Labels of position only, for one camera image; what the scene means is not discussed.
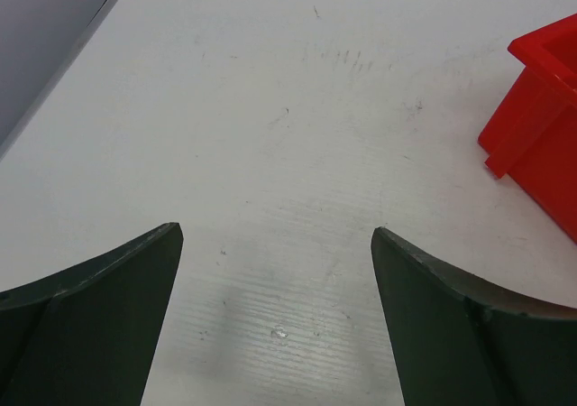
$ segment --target white table surface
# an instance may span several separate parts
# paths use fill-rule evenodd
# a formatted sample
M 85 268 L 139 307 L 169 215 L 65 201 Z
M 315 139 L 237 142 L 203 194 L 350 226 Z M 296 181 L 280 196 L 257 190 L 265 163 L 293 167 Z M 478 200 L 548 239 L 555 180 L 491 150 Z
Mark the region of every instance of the white table surface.
M 374 227 L 577 306 L 577 245 L 476 143 L 510 40 L 576 11 L 120 0 L 0 161 L 0 289 L 179 221 L 144 405 L 400 405 Z

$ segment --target red plastic container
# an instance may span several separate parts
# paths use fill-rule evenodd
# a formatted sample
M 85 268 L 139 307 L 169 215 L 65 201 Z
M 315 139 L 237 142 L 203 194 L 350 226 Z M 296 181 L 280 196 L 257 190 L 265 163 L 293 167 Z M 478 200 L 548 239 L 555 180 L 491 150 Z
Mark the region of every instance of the red plastic container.
M 479 136 L 508 173 L 577 241 L 577 14 L 515 39 L 526 67 Z

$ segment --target scratch mark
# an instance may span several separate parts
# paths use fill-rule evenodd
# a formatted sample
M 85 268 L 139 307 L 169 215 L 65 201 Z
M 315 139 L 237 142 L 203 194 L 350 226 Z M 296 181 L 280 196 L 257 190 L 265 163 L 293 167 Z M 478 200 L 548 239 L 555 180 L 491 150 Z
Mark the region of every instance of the scratch mark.
M 405 102 L 403 102 L 401 105 L 408 111 L 408 121 L 413 120 L 423 109 L 423 101 L 420 98 L 417 98 L 413 106 L 408 106 Z
M 357 59 L 354 61 L 353 66 L 351 67 L 351 71 L 349 72 L 350 74 L 354 73 L 354 70 L 356 69 L 357 65 L 359 64 L 359 58 L 361 57 L 361 52 L 359 51 L 359 54 L 357 54 Z
M 341 263 L 340 259 L 337 257 L 335 258 L 332 262 L 331 265 L 328 267 L 328 269 L 325 272 L 325 283 L 328 281 L 328 279 L 331 277 L 331 275 L 334 274 L 334 270 L 336 269 L 336 267 Z
M 305 50 L 303 52 L 303 59 L 302 59 L 303 63 L 305 63 L 306 65 L 308 65 L 308 42 L 307 45 L 305 45 Z
M 282 109 L 282 111 L 283 111 L 283 113 L 281 113 L 279 117 L 277 117 L 276 119 L 274 119 L 272 122 L 269 122 L 269 124 L 267 125 L 267 126 L 269 127 L 269 129 L 274 128 L 274 127 L 277 125 L 277 123 L 280 122 L 280 120 L 281 120 L 283 117 L 286 117 L 287 115 L 289 115 L 289 108 L 288 108 L 288 107 L 285 106 L 285 107 Z
M 334 63 L 333 63 L 333 70 L 336 69 L 336 65 L 338 65 L 339 59 L 341 59 L 341 52 L 340 51 L 338 51 L 336 53 L 336 59 L 334 59 Z

